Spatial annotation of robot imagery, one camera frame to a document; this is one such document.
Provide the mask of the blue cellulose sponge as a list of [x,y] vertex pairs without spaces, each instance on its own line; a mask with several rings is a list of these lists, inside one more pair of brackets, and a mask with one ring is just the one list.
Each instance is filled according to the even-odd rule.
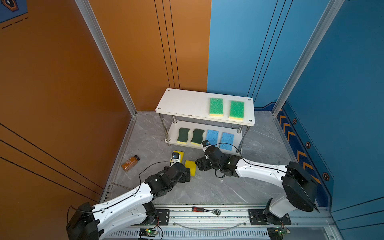
[[234,146],[234,135],[231,133],[222,133],[222,138],[218,146],[222,150],[232,151]]
[[207,130],[206,140],[209,141],[211,145],[216,145],[218,143],[219,132],[216,130]]

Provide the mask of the yellow foam sponge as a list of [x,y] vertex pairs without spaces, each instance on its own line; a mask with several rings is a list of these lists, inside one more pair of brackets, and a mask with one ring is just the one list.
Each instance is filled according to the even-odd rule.
[[174,151],[174,152],[179,152],[181,154],[181,157],[182,157],[182,162],[183,162],[183,158],[184,158],[184,152],[180,152],[180,151]]
[[197,165],[194,161],[185,161],[185,167],[190,169],[192,177],[196,175]]

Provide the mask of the green yellow wavy sponge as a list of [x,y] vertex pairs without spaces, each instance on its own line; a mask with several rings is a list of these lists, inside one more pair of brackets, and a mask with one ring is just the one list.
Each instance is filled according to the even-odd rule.
[[194,129],[191,144],[199,146],[203,141],[204,130]]
[[177,143],[187,144],[189,139],[189,128],[179,128]]

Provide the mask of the light green sponge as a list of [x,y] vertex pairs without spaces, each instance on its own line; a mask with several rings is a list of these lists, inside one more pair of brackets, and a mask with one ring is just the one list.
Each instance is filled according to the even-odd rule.
[[229,119],[242,121],[244,119],[245,103],[239,101],[231,101]]
[[222,98],[210,98],[210,117],[224,116],[224,100]]

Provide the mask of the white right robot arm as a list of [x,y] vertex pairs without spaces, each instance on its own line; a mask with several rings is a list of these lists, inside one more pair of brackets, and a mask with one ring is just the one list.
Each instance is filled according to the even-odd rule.
[[242,156],[227,156],[209,141],[201,143],[205,156],[195,161],[200,171],[219,171],[224,177],[249,178],[275,185],[284,190],[279,198],[269,199],[262,215],[267,224],[281,224],[294,210],[318,211],[318,183],[299,163],[268,165],[253,162]]

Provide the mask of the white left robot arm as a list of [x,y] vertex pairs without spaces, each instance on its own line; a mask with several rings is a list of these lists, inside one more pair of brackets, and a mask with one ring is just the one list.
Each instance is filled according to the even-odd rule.
[[133,190],[101,204],[84,203],[76,208],[66,226],[70,240],[103,240],[133,225],[157,224],[152,201],[170,192],[177,183],[191,180],[191,170],[174,163],[149,176]]

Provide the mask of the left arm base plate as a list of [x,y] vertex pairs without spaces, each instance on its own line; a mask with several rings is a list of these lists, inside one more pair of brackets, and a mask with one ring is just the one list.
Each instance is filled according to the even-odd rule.
[[167,226],[169,224],[170,210],[160,209],[147,213],[147,217],[142,222],[143,225]]

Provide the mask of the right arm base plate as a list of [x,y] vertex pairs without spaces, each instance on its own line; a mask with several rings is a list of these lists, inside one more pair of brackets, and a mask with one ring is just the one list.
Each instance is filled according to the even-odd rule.
[[285,214],[282,218],[278,218],[273,214],[264,214],[262,209],[249,209],[249,220],[252,226],[256,225],[285,225],[289,226],[292,224],[289,214]]

